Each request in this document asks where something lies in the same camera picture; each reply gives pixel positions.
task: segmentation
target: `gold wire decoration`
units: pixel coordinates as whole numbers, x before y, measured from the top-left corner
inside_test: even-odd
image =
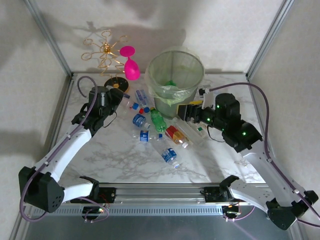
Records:
[[[109,74],[105,74],[105,72],[108,70],[108,67],[112,64],[112,61],[116,62],[118,65],[115,65],[114,67],[118,69],[122,74],[125,72],[122,68],[125,64],[118,61],[116,58],[119,56],[115,54],[114,52],[119,52],[120,50],[114,49],[117,43],[126,43],[129,40],[129,37],[127,35],[123,35],[119,37],[119,39],[114,44],[108,43],[108,37],[111,36],[111,31],[103,31],[101,33],[101,36],[104,38],[104,41],[102,42],[102,45],[99,46],[98,44],[94,43],[94,41],[91,38],[87,38],[83,40],[83,44],[86,46],[95,45],[99,48],[99,51],[95,52],[85,52],[81,55],[81,59],[84,61],[90,60],[94,54],[102,54],[99,59],[101,59],[100,64],[98,65],[98,69],[104,69],[103,72],[100,73],[101,76],[107,76]]]

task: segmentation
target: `purple cable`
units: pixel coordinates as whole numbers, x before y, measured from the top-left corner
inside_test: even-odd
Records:
[[[242,219],[245,219],[246,217],[248,217],[250,214],[252,214],[253,213],[253,211],[255,210],[255,206],[253,206],[253,208],[250,210],[250,212],[248,212],[246,215],[244,215],[244,216],[242,216],[242,217],[240,217],[240,218],[228,218],[228,217],[226,217],[226,216],[224,216],[224,218],[225,219],[232,219],[232,222],[233,221],[239,221],[239,220],[242,220]]]
[[[79,82],[84,79],[84,78],[87,78],[89,80],[91,80],[93,82],[93,85],[94,85],[94,97],[93,97],[93,101],[90,105],[90,107],[88,108],[84,118],[82,119],[82,121],[79,123],[79,125],[70,133],[70,138],[76,134],[76,132],[80,129],[80,128],[83,128],[82,124],[85,122],[85,120],[87,119],[88,115],[90,114],[92,108],[94,107],[94,104],[96,102],[96,99],[97,99],[97,96],[98,96],[98,86],[96,84],[96,82],[89,76],[82,76],[78,79],[77,81],[77,86],[78,86],[78,89],[81,93],[82,96],[86,97],[80,90],[80,86],[79,86]],[[53,151],[53,153],[48,157],[47,159],[47,163],[50,163],[52,161],[52,159],[57,155],[57,153],[64,147],[64,145],[68,142],[68,140],[70,139],[69,137],[66,137],[62,143]],[[45,215],[47,214],[47,212],[44,212],[44,214],[42,214],[40,217],[38,218],[30,218],[28,217],[26,214],[25,214],[25,211],[24,211],[24,200],[25,200],[25,197],[26,197],[26,194],[27,194],[27,191],[28,191],[28,188],[30,186],[30,184],[32,183],[33,179],[36,177],[36,175],[38,175],[38,173],[40,173],[45,167],[46,167],[46,163],[42,164],[37,171],[35,171],[35,173],[29,178],[29,180],[26,182],[23,190],[22,190],[22,193],[21,193],[21,198],[20,198],[20,203],[19,203],[19,211],[20,211],[20,214],[22,216],[22,218],[26,221],[29,221],[29,222],[37,222],[37,221],[40,221],[41,219],[43,219],[45,217]]]
[[[91,223],[100,222],[100,221],[106,220],[106,219],[109,217],[109,210],[108,210],[106,207],[104,207],[103,205],[100,205],[99,203],[97,203],[97,202],[95,202],[95,201],[92,201],[91,199],[89,199],[89,198],[87,198],[87,197],[83,197],[83,196],[78,197],[78,199],[86,200],[86,201],[88,201],[89,203],[92,203],[92,204],[94,204],[94,205],[97,205],[98,207],[100,207],[100,208],[102,208],[102,209],[105,210],[105,212],[106,212],[106,217],[104,217],[104,218],[102,218],[102,219],[99,219],[99,220],[91,220]],[[91,211],[92,211],[92,209],[91,209],[91,210],[88,210],[88,211],[85,213],[85,215],[84,215],[84,219],[85,219],[85,220],[87,220],[87,216],[88,216],[88,214],[89,214]]]
[[[218,86],[218,87],[214,87],[214,88],[210,88],[209,91],[215,91],[215,90],[219,90],[219,89],[223,89],[223,88],[227,88],[227,87],[231,87],[231,86],[236,86],[236,85],[247,85],[250,87],[254,87],[255,89],[257,89],[263,96],[263,99],[265,101],[265,107],[266,107],[266,116],[265,116],[265,127],[264,127],[264,151],[265,151],[265,155],[268,157],[268,159],[271,159],[271,156],[269,154],[268,151],[268,131],[269,131],[269,115],[270,115],[270,108],[269,108],[269,102],[267,99],[266,94],[264,93],[264,91],[258,87],[255,84],[252,84],[250,82],[236,82],[236,83],[231,83],[231,84],[226,84],[223,86]],[[274,163],[274,161],[271,162],[271,165],[274,167],[274,169],[280,174],[280,176],[283,178],[283,180],[290,186],[290,188],[294,191],[296,188],[295,186],[291,183],[291,181],[284,175],[284,173],[278,168],[278,166]],[[317,211],[312,207],[312,205],[301,195],[301,193],[297,193],[297,195],[301,198],[301,200],[308,206],[308,208],[317,216],[317,218],[320,220],[320,215],[319,213],[317,213]],[[317,227],[320,228],[320,225],[316,225],[310,222],[306,222],[303,220],[298,219],[299,222],[313,226],[313,227]]]

